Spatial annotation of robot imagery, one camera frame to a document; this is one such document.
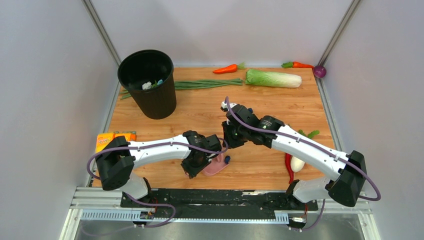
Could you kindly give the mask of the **pink dustpan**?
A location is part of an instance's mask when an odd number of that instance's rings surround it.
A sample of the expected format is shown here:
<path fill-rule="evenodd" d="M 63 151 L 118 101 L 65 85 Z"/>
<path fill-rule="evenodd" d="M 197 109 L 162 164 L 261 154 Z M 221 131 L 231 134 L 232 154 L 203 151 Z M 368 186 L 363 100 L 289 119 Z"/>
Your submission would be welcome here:
<path fill-rule="evenodd" d="M 219 154 L 218 156 L 214 157 L 209 165 L 207 165 L 201 172 L 206 176 L 214 176 L 218 174 L 220 171 L 225 169 L 229 164 L 225 164 L 224 159 L 227 155 L 224 155 L 223 153 Z"/>

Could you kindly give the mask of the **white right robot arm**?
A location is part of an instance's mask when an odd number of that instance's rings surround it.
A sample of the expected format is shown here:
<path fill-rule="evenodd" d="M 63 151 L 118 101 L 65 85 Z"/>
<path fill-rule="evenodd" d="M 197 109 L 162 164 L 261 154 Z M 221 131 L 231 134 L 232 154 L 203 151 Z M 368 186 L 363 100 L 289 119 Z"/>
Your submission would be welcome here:
<path fill-rule="evenodd" d="M 326 147 L 272 116 L 259 119 L 240 104 L 223 101 L 221 110 L 226 113 L 222 127 L 230 148 L 252 142 L 296 157 L 324 173 L 324 177 L 313 180 L 294 180 L 285 195 L 289 208 L 296 210 L 319 199 L 333 199 L 346 207 L 356 205 L 367 174 L 362 153 Z"/>

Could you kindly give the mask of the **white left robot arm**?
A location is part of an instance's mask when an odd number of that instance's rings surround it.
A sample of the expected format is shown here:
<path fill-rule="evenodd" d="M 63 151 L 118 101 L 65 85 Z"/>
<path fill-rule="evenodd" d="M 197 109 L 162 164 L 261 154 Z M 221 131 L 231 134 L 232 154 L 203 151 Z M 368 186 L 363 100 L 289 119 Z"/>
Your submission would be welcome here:
<path fill-rule="evenodd" d="M 227 142 L 215 134 L 204 136 L 188 130 L 155 141 L 128 141 L 118 136 L 96 153 L 94 160 L 102 189 L 112 191 L 123 190 L 134 169 L 166 160 L 181 159 L 181 167 L 192 179 L 227 149 Z"/>

